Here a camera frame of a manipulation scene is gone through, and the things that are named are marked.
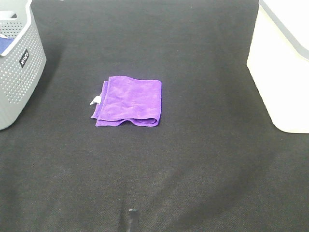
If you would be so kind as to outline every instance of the black label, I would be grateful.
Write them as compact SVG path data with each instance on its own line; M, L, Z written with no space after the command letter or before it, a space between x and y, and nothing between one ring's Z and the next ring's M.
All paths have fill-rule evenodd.
M19 63L21 65L21 67L23 68L24 65L26 64L27 60L29 58L29 52L28 50L26 49L23 56L21 57L21 59L19 60Z

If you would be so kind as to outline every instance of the folded towel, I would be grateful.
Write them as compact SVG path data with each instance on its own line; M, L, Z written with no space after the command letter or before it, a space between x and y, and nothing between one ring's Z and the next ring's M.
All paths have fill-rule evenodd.
M161 115L162 83L158 80L136 80L112 76L104 81L101 103L91 116L96 126L118 126L131 121L137 126L154 127Z
M0 53L4 52L6 48L13 42L12 38L4 38L0 36Z

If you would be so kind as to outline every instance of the white bin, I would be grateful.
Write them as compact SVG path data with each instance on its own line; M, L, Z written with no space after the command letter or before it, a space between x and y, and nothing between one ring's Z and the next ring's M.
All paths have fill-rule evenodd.
M46 63L31 2L0 0L0 34L14 38L0 54L0 130L17 119Z
M248 68L274 125L309 133L309 0L260 0Z

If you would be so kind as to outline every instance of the basket handle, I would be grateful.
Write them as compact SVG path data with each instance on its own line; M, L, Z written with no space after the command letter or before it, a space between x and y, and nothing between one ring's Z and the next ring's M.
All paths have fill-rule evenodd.
M28 28L30 27L32 23L32 17L31 17L31 12L30 12L30 5L32 3L32 0L1 0L0 8L5 8L6 10L2 12L12 12L13 8L15 7L16 9L13 11L16 13L17 17L25 15L26 17L26 24L22 28L22 30L19 32L19 34L16 36L16 38L11 42L11 44L0 54L1 57L6 56L14 47L15 45L19 42L19 40L24 36L24 34L27 32Z

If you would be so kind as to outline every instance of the blue cloth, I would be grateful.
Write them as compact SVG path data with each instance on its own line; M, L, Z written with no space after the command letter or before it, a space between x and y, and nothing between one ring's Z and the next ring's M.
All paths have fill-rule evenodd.
M13 42L12 38L1 38L0 37L0 53L4 52L6 48Z

